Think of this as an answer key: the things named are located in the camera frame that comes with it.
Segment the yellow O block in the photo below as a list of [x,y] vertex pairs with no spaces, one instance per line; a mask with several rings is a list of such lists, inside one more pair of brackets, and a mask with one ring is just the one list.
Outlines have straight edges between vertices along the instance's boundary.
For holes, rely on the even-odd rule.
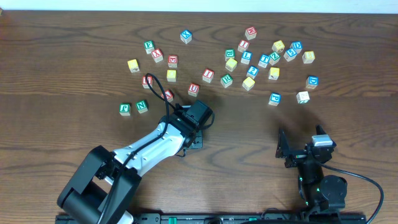
[[176,82],[177,81],[177,71],[176,70],[167,70],[167,81],[168,82]]

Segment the green R block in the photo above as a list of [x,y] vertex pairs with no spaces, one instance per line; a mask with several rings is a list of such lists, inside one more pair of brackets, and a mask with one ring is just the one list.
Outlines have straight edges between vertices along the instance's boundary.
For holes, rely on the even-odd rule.
[[230,74],[227,73],[226,75],[221,77],[220,82],[224,88],[227,88],[233,83],[233,78]]

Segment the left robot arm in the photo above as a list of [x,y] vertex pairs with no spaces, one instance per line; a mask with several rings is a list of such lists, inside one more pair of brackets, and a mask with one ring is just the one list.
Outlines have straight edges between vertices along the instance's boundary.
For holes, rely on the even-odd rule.
[[92,149],[58,196],[57,205],[77,223],[133,223],[127,209],[142,176],[188,149],[214,117],[200,100],[176,105],[140,140],[114,151],[103,146]]

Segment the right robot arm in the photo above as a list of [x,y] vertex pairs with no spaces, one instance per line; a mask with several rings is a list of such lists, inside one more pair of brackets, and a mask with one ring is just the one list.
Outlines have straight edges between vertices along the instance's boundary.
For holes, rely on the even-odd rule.
[[316,133],[302,150],[293,150],[284,131],[279,129],[275,156],[285,159],[286,168],[298,169],[299,194],[308,207],[300,212],[301,218],[314,223],[342,223],[340,210],[345,208],[347,181],[336,175],[324,175],[322,165],[332,158],[336,143],[320,125]]

